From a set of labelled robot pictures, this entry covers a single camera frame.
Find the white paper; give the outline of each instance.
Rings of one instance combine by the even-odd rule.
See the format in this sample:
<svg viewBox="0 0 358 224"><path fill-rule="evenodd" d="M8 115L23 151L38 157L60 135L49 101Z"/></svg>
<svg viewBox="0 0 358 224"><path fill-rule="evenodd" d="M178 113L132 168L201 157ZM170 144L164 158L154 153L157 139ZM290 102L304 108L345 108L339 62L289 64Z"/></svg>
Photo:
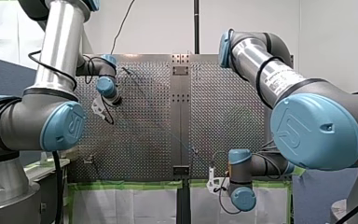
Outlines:
<svg viewBox="0 0 358 224"><path fill-rule="evenodd" d="M82 190L76 192L73 223L116 224L116 191Z"/></svg>
<svg viewBox="0 0 358 224"><path fill-rule="evenodd" d="M0 60L19 63L18 42L15 40L0 40Z"/></svg>
<svg viewBox="0 0 358 224"><path fill-rule="evenodd" d="M227 214L219 204L218 196L207 189L191 189L192 223L208 224L283 224L287 219L288 189L254 188L257 196L255 209L237 215ZM228 211L238 209L229 197L222 197L223 206Z"/></svg>
<svg viewBox="0 0 358 224"><path fill-rule="evenodd" d="M31 20L20 4L17 3L17 18L19 21L19 38L23 40L37 40L43 42L45 33L36 21Z"/></svg>
<svg viewBox="0 0 358 224"><path fill-rule="evenodd" d="M133 200L135 217L176 217L176 189L135 190Z"/></svg>
<svg viewBox="0 0 358 224"><path fill-rule="evenodd" d="M0 40L18 40L17 2L0 1Z"/></svg>
<svg viewBox="0 0 358 224"><path fill-rule="evenodd" d="M29 59L28 54L37 50L40 50L42 48L43 40L41 39L21 39L20 45L19 45L19 58L20 58L20 65L29 67L32 69L37 68L37 63L34 63L31 59Z"/></svg>

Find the pegboard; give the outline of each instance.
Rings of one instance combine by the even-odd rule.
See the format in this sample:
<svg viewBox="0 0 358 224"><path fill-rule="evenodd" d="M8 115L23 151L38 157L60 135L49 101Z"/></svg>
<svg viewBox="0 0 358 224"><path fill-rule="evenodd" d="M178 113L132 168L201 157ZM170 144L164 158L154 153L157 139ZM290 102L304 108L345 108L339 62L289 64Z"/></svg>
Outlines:
<svg viewBox="0 0 358 224"><path fill-rule="evenodd" d="M79 78L76 94L88 119L77 160L69 167L70 182L173 180L172 167L190 163L192 178L206 178L216 151L260 148L264 107L254 89L220 68L217 55L189 55L184 76L172 74L177 65L172 57L117 56L123 104L110 110L113 126L92 113L96 78L89 85ZM221 175L227 155L217 158Z"/></svg>
<svg viewBox="0 0 358 224"><path fill-rule="evenodd" d="M117 61L123 103L110 109L114 125L92 113L96 78L89 85L78 81L76 94L88 119L69 180L172 180L170 56L117 56Z"/></svg>
<svg viewBox="0 0 358 224"><path fill-rule="evenodd" d="M215 152L232 148L260 150L265 141L265 108L255 89L217 63L215 55L191 57L190 145L192 178L208 178ZM224 176L227 154L215 156L216 172Z"/></svg>

